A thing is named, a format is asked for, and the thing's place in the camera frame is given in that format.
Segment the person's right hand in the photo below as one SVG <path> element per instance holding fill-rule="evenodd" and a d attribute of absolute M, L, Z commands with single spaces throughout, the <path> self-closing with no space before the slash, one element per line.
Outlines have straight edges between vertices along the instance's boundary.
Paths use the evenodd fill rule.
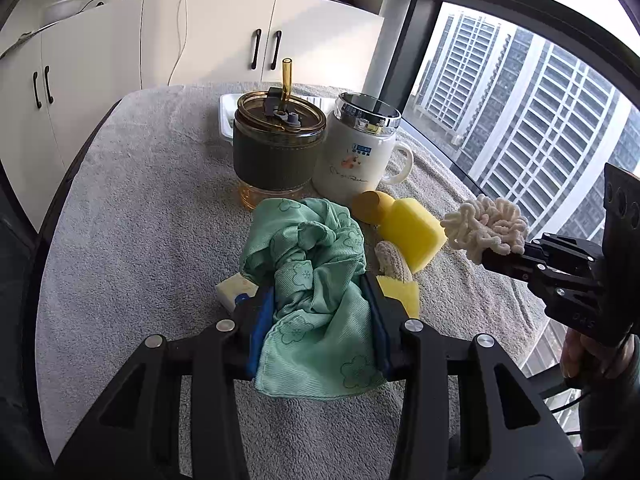
<path fill-rule="evenodd" d="M 565 378 L 593 374 L 615 378 L 626 370 L 633 353 L 634 343 L 630 340 L 619 349 L 610 348 L 569 328 L 561 353 L 561 370 Z"/>

